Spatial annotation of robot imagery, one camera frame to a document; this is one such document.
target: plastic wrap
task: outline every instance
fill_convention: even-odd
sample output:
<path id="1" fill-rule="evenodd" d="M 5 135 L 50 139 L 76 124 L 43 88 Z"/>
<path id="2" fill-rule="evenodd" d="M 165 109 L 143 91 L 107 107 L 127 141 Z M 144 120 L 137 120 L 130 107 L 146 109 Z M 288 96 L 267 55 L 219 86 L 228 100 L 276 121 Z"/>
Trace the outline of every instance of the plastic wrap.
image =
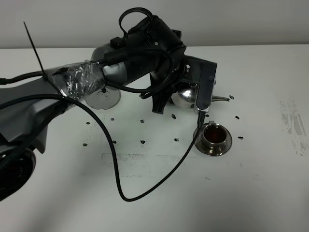
<path id="1" fill-rule="evenodd" d="M 68 64 L 45 72 L 63 96 L 79 102 L 105 87 L 102 67 L 98 62 Z"/>

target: silver disc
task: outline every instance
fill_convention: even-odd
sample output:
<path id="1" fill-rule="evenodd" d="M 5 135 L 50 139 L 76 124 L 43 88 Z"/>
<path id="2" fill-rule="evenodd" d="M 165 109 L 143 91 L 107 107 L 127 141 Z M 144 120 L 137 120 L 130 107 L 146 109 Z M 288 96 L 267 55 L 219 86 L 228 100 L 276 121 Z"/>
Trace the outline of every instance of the silver disc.
<path id="1" fill-rule="evenodd" d="M 106 89 L 106 92 L 98 90 L 86 98 L 86 103 L 96 110 L 107 110 L 118 104 L 121 98 L 119 90 Z"/>

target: small metal bowl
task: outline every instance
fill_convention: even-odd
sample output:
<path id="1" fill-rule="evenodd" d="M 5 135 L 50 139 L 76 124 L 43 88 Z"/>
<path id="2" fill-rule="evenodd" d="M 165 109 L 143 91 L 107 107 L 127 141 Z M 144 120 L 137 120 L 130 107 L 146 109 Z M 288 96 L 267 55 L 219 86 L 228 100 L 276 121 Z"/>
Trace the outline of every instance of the small metal bowl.
<path id="1" fill-rule="evenodd" d="M 195 141 L 197 149 L 208 156 L 221 156 L 232 146 L 232 136 L 222 125 L 214 122 L 205 123 Z"/>

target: brown liquid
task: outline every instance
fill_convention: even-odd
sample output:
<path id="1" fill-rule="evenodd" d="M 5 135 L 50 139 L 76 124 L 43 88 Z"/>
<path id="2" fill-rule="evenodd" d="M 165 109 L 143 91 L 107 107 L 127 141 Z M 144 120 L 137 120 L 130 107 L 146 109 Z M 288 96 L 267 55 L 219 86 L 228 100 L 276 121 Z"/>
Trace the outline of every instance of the brown liquid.
<path id="1" fill-rule="evenodd" d="M 224 129 L 216 126 L 210 125 L 204 130 L 205 139 L 213 144 L 222 143 L 226 139 L 226 132 Z"/>

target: black cable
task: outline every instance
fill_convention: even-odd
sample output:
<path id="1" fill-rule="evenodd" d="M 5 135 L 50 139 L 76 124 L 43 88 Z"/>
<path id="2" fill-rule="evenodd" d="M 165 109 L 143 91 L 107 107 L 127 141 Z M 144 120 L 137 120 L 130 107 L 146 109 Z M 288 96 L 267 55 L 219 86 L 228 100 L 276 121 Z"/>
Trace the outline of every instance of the black cable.
<path id="1" fill-rule="evenodd" d="M 0 162 L 0 171 L 5 168 L 13 159 L 23 153 L 23 151 L 32 144 L 33 140 L 35 140 L 35 138 L 39 136 L 39 134 L 47 127 L 47 125 L 64 109 L 64 107 L 55 108 L 54 111 L 47 116 L 47 118 L 33 131 L 33 133 L 21 145 L 19 145 L 12 153 L 8 154 L 2 162 Z"/>
<path id="2" fill-rule="evenodd" d="M 31 38 L 31 36 L 30 36 L 30 33 L 29 33 L 29 31 L 28 31 L 28 28 L 27 28 L 27 26 L 26 26 L 26 23 L 25 23 L 25 22 L 24 22 L 24 26 L 25 26 L 25 29 L 26 29 L 26 32 L 27 32 L 28 38 L 29 38 L 29 40 L 30 40 L 30 43 L 31 43 L 32 49 L 33 49 L 33 51 L 34 51 L 34 53 L 35 53 L 35 56 L 36 56 L 36 57 L 37 57 L 37 59 L 38 59 L 38 62 L 39 62 L 39 65 L 40 65 L 41 71 L 42 71 L 43 75 L 44 75 L 44 76 L 46 76 L 46 73 L 45 73 L 45 71 L 44 71 L 44 68 L 43 68 L 43 65 L 42 65 L 41 59 L 40 59 L 40 57 L 39 57 L 39 54 L 38 54 L 38 52 L 37 52 L 37 49 L 36 49 L 36 48 L 35 48 L 35 46 L 34 46 L 33 40 L 32 40 L 32 38 Z"/>
<path id="3" fill-rule="evenodd" d="M 96 61 L 92 61 L 92 62 L 98 62 L 99 64 L 105 65 L 106 64 L 106 60 L 105 59 L 100 59 L 100 60 L 96 60 Z M 57 74 L 60 73 L 64 73 L 67 71 L 67 69 L 61 69 L 59 68 L 58 70 L 59 72 L 56 72 Z M 42 76 L 43 73 L 42 71 L 36 71 L 36 72 L 29 72 L 29 73 L 25 73 L 22 75 L 19 75 L 17 77 L 11 78 L 11 79 L 7 79 L 7 78 L 0 78 L 0 85 L 8 85 L 8 84 L 12 84 L 12 83 L 16 83 L 19 81 L 23 81 L 29 78 L 33 78 L 33 77 L 37 77 L 37 76 Z"/>
<path id="4" fill-rule="evenodd" d="M 126 10 L 125 12 L 123 12 L 123 14 L 120 16 L 120 18 L 119 18 L 119 26 L 120 26 L 120 29 L 123 31 L 123 33 L 124 33 L 124 36 L 123 36 L 123 40 L 124 40 L 124 42 L 127 40 L 127 37 L 128 37 L 128 33 L 123 29 L 123 27 L 122 27 L 122 25 L 121 25 L 121 22 L 122 22 L 122 20 L 124 19 L 124 17 L 126 16 L 126 15 L 128 15 L 128 14 L 130 14 L 130 13 L 133 13 L 133 12 L 140 12 L 140 13 L 143 13 L 144 15 L 146 15 L 148 18 L 149 18 L 149 21 L 148 21 L 148 23 L 147 23 L 147 25 L 148 24 L 150 24 L 151 23 L 151 21 L 153 20 L 153 18 L 154 18 L 154 16 L 153 16 L 153 14 L 150 12 L 150 11 L 148 11 L 147 9 L 145 9 L 145 8 L 141 8 L 141 7 L 135 7 L 135 8 L 131 8 L 131 9 L 128 9 L 128 10 Z"/>
<path id="5" fill-rule="evenodd" d="M 176 170 L 177 168 L 182 164 L 182 162 L 184 161 L 184 159 L 187 157 L 187 155 L 189 154 L 195 140 L 197 139 L 197 136 L 199 134 L 200 131 L 200 127 L 197 130 L 196 135 L 194 136 L 194 139 L 192 141 L 192 143 L 190 144 L 189 148 L 187 149 L 186 153 L 184 154 L 184 156 L 181 158 L 181 160 L 177 163 L 177 165 L 161 180 L 159 181 L 155 186 L 153 186 L 151 189 L 149 189 L 148 191 L 146 191 L 145 193 L 134 197 L 134 198 L 127 198 L 124 196 L 122 188 L 121 188 L 121 183 L 120 183 L 120 177 L 119 177 L 119 168 L 118 168 L 118 161 L 117 161 L 117 155 L 116 155 L 116 150 L 115 147 L 112 143 L 112 138 L 107 130 L 107 128 L 105 127 L 105 125 L 103 124 L 103 122 L 98 118 L 98 116 L 92 111 L 90 110 L 87 106 L 85 106 L 84 104 L 80 103 L 79 101 L 76 101 L 74 99 L 68 98 L 68 97 L 62 97 L 60 95 L 56 95 L 56 94 L 38 94 L 38 95 L 30 95 L 30 96 L 26 96 L 26 97 L 22 97 L 22 98 L 18 98 L 6 103 L 3 103 L 0 105 L 0 110 L 7 108 L 9 106 L 18 104 L 20 102 L 25 102 L 25 101 L 30 101 L 30 100 L 41 100 L 41 99 L 54 99 L 54 100 L 60 100 L 62 102 L 65 103 L 70 103 L 70 104 L 74 104 L 80 108 L 82 108 L 83 110 L 85 110 L 90 116 L 93 117 L 93 119 L 99 124 L 99 126 L 101 127 L 101 129 L 103 130 L 108 144 L 111 148 L 111 152 L 112 152 L 112 159 L 114 162 L 114 171 L 115 171 L 115 178 L 116 178 L 116 184 L 117 184 L 117 189 L 119 192 L 120 197 L 126 201 L 126 202 L 133 202 L 136 201 L 146 195 L 148 195 L 149 193 L 151 193 L 152 191 L 154 191 L 157 187 L 159 187 L 161 184 L 163 184 Z"/>
<path id="6" fill-rule="evenodd" d="M 163 56 L 165 56 L 165 58 L 168 59 L 168 61 L 169 61 L 169 71 L 168 71 L 166 77 L 164 78 L 164 80 L 159 85 L 150 86 L 148 88 L 142 88 L 142 89 L 121 86 L 121 85 L 118 85 L 118 84 L 113 83 L 111 81 L 106 81 L 106 85 L 113 87 L 113 88 L 117 88 L 119 90 L 130 92 L 130 93 L 149 93 L 149 92 L 155 92 L 155 91 L 160 91 L 160 90 L 164 89 L 168 85 L 169 80 L 170 80 L 170 78 L 173 74 L 174 61 L 173 61 L 172 56 L 170 55 L 170 53 L 168 53 L 167 51 L 165 51 L 165 50 L 163 50 L 162 48 L 159 48 L 159 47 L 138 47 L 138 48 L 133 48 L 133 49 L 130 49 L 130 50 L 127 51 L 129 56 L 136 56 L 136 55 L 140 55 L 141 53 L 145 53 L 145 52 L 160 53 Z"/>
<path id="7" fill-rule="evenodd" d="M 175 72 L 173 72 L 172 77 L 170 78 L 170 80 L 167 83 L 167 85 L 170 85 L 177 78 L 178 78 L 178 71 L 175 71 Z M 154 94 L 156 94 L 156 93 L 158 93 L 160 91 L 162 91 L 162 90 L 157 90 L 157 91 L 153 91 L 153 92 L 149 92 L 149 93 L 142 93 L 142 94 L 140 94 L 140 98 L 147 99 L 147 98 L 153 96 Z"/>
<path id="8" fill-rule="evenodd" d="M 205 111 L 200 110 L 198 112 L 198 119 L 197 119 L 197 127 L 198 128 L 201 128 L 203 126 L 204 121 L 205 121 L 205 115 L 206 115 Z"/>
<path id="9" fill-rule="evenodd" d="M 25 73 L 25 74 L 19 75 L 11 79 L 0 78 L 0 85 L 12 84 L 12 83 L 26 80 L 26 79 L 36 77 L 36 76 L 42 76 L 42 71 Z"/>

